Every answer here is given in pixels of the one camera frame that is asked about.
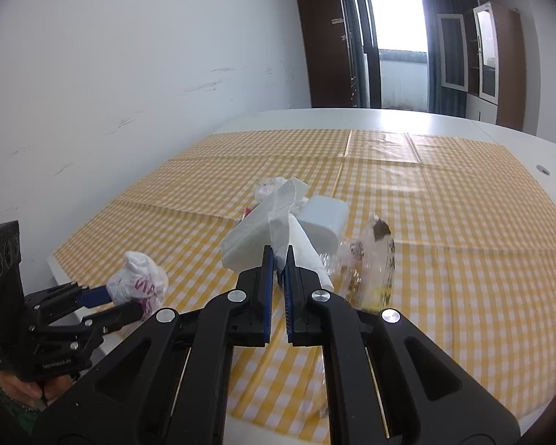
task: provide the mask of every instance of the table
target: table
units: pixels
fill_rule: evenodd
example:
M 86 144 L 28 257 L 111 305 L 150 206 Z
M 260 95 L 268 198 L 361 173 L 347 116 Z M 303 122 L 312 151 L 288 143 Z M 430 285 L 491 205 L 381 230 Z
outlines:
M 373 109 L 301 109 L 261 112 L 237 118 L 225 124 L 217 133 L 281 129 L 382 130 L 418 135 L 454 136 L 472 141 L 502 144 L 540 183 L 556 205 L 556 145 L 490 124 L 421 112 Z M 550 175 L 539 171 L 537 165 L 546 168 Z M 58 269 L 55 259 L 51 258 L 50 264 L 57 281 L 66 282 L 67 276 L 65 273 L 61 273 L 61 269 Z M 110 341 L 105 343 L 102 349 L 106 352 L 115 344 Z M 522 430 L 535 420 L 542 409 L 520 420 Z M 303 443 L 228 417 L 225 443 L 259 443 L 260 439 L 270 443 Z

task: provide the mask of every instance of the crumpled tissue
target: crumpled tissue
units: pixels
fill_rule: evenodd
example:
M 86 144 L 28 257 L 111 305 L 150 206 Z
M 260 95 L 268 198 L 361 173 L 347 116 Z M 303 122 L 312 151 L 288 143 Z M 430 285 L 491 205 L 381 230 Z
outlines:
M 315 271 L 321 287 L 333 291 L 321 258 L 292 214 L 306 199 L 308 187 L 292 177 L 266 197 L 221 242 L 222 265 L 236 273 L 259 267 L 264 246 L 269 244 L 274 251 L 276 264 L 282 270 L 291 245 L 297 266 Z

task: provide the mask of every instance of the wooden cabinet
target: wooden cabinet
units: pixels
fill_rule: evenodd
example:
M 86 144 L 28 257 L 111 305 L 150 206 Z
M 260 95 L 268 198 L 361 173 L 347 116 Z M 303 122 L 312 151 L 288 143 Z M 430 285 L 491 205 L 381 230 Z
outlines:
M 344 0 L 297 0 L 314 108 L 358 106 L 359 94 Z
M 496 114 L 490 123 L 523 130 L 525 49 L 519 13 L 490 2 L 474 8 L 472 21 L 477 40 L 474 43 L 473 37 L 467 37 L 469 93 L 495 105 L 496 112 L 485 103 L 469 99 L 468 118 L 473 118 L 478 108 L 487 115 L 481 121 L 489 121 Z
M 496 124 L 496 113 L 498 109 L 493 103 L 478 96 L 467 94 L 466 118 Z

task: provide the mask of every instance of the glass cabinet door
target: glass cabinet door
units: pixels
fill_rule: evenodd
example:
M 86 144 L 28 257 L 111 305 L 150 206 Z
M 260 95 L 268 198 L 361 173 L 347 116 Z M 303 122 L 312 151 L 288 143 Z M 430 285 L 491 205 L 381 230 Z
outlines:
M 480 97 L 498 102 L 498 56 L 496 29 L 488 5 L 474 9 L 480 44 Z

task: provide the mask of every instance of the plastic wrapper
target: plastic wrapper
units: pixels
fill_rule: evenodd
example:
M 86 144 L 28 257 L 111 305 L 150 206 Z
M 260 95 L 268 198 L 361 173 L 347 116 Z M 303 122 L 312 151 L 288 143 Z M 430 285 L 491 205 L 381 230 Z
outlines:
M 282 184 L 287 181 L 284 177 L 269 177 L 262 179 L 259 184 L 255 186 L 253 195 L 255 197 L 254 207 L 261 203 L 266 197 L 278 189 Z M 299 212 L 303 209 L 305 204 L 309 202 L 307 197 L 303 197 L 299 202 L 293 206 L 291 209 L 291 214 L 295 217 L 299 215 Z
M 144 253 L 128 251 L 126 263 L 107 282 L 107 292 L 113 304 L 135 300 L 142 305 L 141 321 L 162 308 L 169 290 L 169 279 L 165 271 Z
M 396 270 L 396 246 L 387 223 L 373 216 L 357 240 L 341 243 L 336 256 L 325 256 L 326 269 L 342 267 L 338 293 L 354 308 L 377 313 L 388 307 Z M 306 416 L 328 416 L 325 365 L 320 354 L 308 389 Z
M 396 245 L 387 223 L 373 216 L 350 243 L 350 264 L 342 275 L 341 295 L 354 307 L 378 313 L 390 305 L 396 271 Z

